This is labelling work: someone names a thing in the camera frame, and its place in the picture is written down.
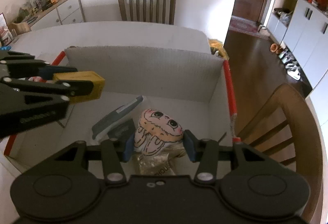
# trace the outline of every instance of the orange shoe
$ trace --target orange shoe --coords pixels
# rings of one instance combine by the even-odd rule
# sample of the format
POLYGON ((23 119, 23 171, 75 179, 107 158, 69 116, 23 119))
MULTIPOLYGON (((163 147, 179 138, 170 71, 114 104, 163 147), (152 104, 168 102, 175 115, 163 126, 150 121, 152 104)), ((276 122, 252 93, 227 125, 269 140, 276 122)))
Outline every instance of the orange shoe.
POLYGON ((276 43, 273 43, 273 44, 270 46, 270 51, 271 51, 272 53, 276 52, 278 49, 279 49, 279 46, 278 46, 276 43))

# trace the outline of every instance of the dresser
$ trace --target dresser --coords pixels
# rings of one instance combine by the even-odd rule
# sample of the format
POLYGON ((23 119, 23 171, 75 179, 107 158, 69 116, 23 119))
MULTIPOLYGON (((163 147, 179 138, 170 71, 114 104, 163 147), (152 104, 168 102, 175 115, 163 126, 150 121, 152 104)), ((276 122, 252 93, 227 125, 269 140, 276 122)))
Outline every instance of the dresser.
POLYGON ((9 28, 14 28, 17 34, 22 34, 59 25, 85 22, 80 0, 60 0, 47 10, 37 13, 35 17, 37 18, 30 24, 26 22, 9 24, 9 28))

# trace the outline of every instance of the white cabinet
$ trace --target white cabinet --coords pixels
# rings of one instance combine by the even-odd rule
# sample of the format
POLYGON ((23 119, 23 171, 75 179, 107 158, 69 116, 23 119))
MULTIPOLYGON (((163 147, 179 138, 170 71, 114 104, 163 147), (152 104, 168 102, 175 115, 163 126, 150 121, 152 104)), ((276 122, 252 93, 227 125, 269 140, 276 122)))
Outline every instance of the white cabinet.
POLYGON ((328 73, 321 79, 319 84, 310 94, 320 126, 328 120, 328 73))
POLYGON ((293 51, 297 45, 299 38, 304 30, 304 27, 309 22, 308 17, 310 10, 313 10, 314 7, 310 5, 305 0, 298 0, 296 7, 288 26, 286 35, 284 37, 284 43, 288 48, 293 51))
POLYGON ((317 42, 323 36, 322 31, 327 18, 317 8, 313 8, 308 13, 308 19, 309 21, 293 51, 293 55, 302 68, 304 68, 317 42))
POLYGON ((276 41, 281 44, 282 39, 284 38, 284 35, 286 33, 287 27, 279 21, 278 17, 274 13, 271 13, 270 15, 267 28, 274 36, 276 41))
POLYGON ((274 33, 278 22, 279 22, 278 17, 275 14, 271 13, 268 24, 267 24, 267 28, 271 34, 274 33))
POLYGON ((281 44, 282 39, 284 38, 284 35, 286 33, 287 27, 281 22, 278 21, 277 27, 273 33, 273 36, 278 41, 279 44, 281 44))
POLYGON ((78 0, 68 0, 64 4, 58 6, 58 15, 60 19, 63 21, 69 15, 71 15, 75 10, 80 7, 78 0))
POLYGON ((328 70, 328 19, 322 29, 322 36, 315 46, 303 71, 314 88, 328 70))
POLYGON ((62 24, 73 24, 83 22, 81 11, 78 9, 62 21, 62 24))
POLYGON ((30 24, 31 31, 64 24, 84 22, 80 0, 60 0, 43 12, 39 12, 35 23, 30 24))
POLYGON ((31 31, 40 30, 43 28, 49 28, 53 26, 58 26, 60 24, 60 19, 57 14, 57 9, 53 9, 47 15, 42 17, 39 21, 31 26, 31 31))

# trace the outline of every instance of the wooden floor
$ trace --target wooden floor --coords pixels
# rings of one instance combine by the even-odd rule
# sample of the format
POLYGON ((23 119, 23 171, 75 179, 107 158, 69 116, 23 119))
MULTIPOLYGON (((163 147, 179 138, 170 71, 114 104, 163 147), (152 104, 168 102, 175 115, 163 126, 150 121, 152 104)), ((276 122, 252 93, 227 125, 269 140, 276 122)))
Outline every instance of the wooden floor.
MULTIPOLYGON (((230 57, 229 64, 237 101, 236 134, 255 116, 275 88, 282 83, 290 83, 305 96, 303 83, 287 75, 278 56, 270 52, 269 48, 272 43, 272 41, 247 34, 228 31, 224 47, 230 57)), ((250 141, 284 120, 285 116, 282 110, 277 110, 270 120, 255 132, 250 141)), ((272 140, 280 143, 290 137, 289 127, 286 127, 272 140)), ((273 141, 267 142, 267 145, 262 144, 258 149, 261 151, 268 149, 272 143, 273 141)), ((292 155, 291 152, 294 150, 287 150, 285 153, 278 152, 278 155, 272 156, 272 158, 282 161, 292 155)))

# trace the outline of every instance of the yellow block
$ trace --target yellow block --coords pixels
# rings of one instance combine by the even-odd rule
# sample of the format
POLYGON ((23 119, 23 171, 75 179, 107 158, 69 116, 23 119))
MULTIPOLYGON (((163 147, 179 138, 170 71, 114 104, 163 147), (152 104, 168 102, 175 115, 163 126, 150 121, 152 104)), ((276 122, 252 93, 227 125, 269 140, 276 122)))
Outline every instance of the yellow block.
POLYGON ((79 81, 92 81, 93 89, 89 95, 70 96, 70 103, 81 103, 89 100, 99 99, 101 92, 105 85, 105 79, 100 77, 95 72, 65 72, 55 73, 53 81, 64 81, 64 80, 79 80, 79 81))

